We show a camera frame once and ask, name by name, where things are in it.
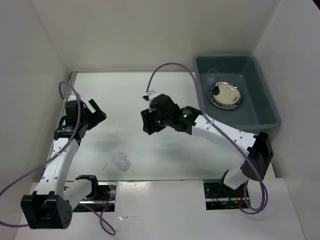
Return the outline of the beige dish with dark spot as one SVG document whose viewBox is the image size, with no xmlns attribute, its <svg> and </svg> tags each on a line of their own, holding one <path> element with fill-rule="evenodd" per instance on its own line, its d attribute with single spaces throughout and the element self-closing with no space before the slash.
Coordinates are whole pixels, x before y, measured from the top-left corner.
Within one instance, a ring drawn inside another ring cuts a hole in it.
<svg viewBox="0 0 320 240">
<path fill-rule="evenodd" d="M 227 82 L 218 82 L 212 93 L 213 99 L 219 104 L 231 106 L 235 105 L 241 97 L 238 88 Z"/>
</svg>

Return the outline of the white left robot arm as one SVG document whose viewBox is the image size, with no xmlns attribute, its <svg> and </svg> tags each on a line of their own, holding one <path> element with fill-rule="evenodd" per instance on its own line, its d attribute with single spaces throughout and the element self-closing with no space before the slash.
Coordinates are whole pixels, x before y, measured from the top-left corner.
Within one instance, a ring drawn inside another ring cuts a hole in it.
<svg viewBox="0 0 320 240">
<path fill-rule="evenodd" d="M 95 175 L 79 175 L 66 186 L 71 163 L 82 139 L 107 118 L 97 103 L 89 100 L 91 111 L 82 100 L 72 94 L 65 103 L 65 115 L 53 135 L 51 156 L 41 180 L 30 195 L 24 195 L 20 205 L 30 229 L 66 229 L 73 210 L 84 199 L 96 199 L 100 194 Z"/>
</svg>

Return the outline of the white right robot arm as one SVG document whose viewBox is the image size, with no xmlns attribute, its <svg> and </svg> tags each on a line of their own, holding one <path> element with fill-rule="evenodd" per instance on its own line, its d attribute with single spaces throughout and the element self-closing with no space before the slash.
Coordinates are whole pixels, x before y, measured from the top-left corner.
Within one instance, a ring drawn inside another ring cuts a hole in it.
<svg viewBox="0 0 320 240">
<path fill-rule="evenodd" d="M 177 132 L 209 140 L 243 158 L 241 165 L 223 174 L 219 184 L 223 196 L 232 196 L 249 180 L 264 180 L 274 155 L 268 134 L 262 131 L 254 134 L 233 128 L 191 106 L 180 108 L 165 94 L 151 91 L 142 98 L 148 102 L 148 108 L 141 111 L 143 131 L 148 135 L 171 127 Z"/>
</svg>

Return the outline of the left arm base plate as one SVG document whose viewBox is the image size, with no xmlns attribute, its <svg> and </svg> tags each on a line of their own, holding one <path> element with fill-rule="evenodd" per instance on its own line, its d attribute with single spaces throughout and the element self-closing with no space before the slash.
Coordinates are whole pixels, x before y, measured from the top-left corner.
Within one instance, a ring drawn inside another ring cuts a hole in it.
<svg viewBox="0 0 320 240">
<path fill-rule="evenodd" d="M 80 203 L 73 209 L 74 213 L 85 213 L 90 210 L 84 205 L 90 207 L 95 212 L 100 213 L 107 205 L 110 205 L 106 212 L 115 211 L 116 200 L 116 182 L 100 181 L 98 183 L 98 193 L 95 196 L 85 196 Z"/>
</svg>

